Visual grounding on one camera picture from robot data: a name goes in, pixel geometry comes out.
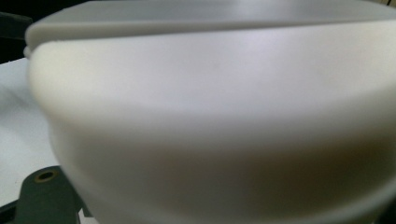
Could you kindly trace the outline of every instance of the dark green object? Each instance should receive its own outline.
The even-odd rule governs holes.
[[[0,12],[0,37],[23,40],[27,27],[32,23],[29,17]]]
[[[8,203],[0,207],[0,223],[1,224],[13,223],[16,209],[17,209],[17,201]]]
[[[75,224],[79,223],[78,212],[83,207],[60,167],[52,166],[25,178],[14,223]]]

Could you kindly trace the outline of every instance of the white surface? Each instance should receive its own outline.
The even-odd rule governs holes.
[[[26,82],[26,59],[0,64],[0,205],[17,200],[30,173],[57,164],[47,122]]]

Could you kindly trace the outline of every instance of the white plastic object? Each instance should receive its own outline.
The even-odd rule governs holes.
[[[265,14],[268,2],[254,4]],[[253,3],[229,4],[241,15]],[[396,193],[395,28],[359,19],[50,41],[32,48],[30,85],[102,224],[369,224]]]

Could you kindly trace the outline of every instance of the screw hole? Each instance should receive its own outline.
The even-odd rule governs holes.
[[[57,175],[56,171],[45,171],[35,177],[36,183],[44,183],[50,181]]]

